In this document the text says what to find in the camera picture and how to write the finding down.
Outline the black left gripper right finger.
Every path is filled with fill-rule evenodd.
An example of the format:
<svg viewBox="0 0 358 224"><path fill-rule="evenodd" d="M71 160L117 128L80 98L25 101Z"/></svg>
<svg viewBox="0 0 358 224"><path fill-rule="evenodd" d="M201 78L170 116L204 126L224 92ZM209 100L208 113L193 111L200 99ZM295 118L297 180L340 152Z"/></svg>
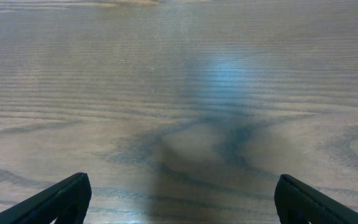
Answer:
<svg viewBox="0 0 358 224"><path fill-rule="evenodd" d="M358 213L298 179L282 174L274 202L281 224L358 224Z"/></svg>

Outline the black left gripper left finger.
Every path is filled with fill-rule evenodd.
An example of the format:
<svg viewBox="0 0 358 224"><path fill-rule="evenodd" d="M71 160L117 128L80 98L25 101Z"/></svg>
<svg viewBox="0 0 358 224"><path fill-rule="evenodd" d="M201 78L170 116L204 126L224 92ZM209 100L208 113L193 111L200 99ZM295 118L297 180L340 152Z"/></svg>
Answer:
<svg viewBox="0 0 358 224"><path fill-rule="evenodd" d="M1 212L0 224L83 224L90 200L90 180L79 172Z"/></svg>

